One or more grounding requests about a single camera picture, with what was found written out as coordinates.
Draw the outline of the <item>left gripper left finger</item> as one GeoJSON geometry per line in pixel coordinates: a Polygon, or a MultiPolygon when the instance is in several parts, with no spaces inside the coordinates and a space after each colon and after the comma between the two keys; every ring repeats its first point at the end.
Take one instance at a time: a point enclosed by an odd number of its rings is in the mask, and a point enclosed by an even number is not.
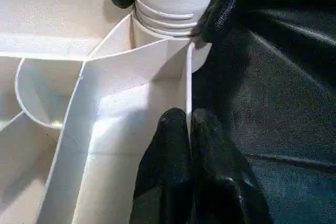
{"type": "Polygon", "coordinates": [[[185,112],[164,112],[138,166],[133,223],[188,223],[194,182],[185,112]]]}

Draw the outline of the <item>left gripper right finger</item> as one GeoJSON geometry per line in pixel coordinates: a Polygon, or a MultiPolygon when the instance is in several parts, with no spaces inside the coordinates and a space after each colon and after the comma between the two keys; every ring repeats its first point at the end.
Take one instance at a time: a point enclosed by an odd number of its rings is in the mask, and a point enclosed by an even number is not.
{"type": "Polygon", "coordinates": [[[192,114],[195,207],[199,223],[270,223],[250,164],[210,111],[192,114]]]}

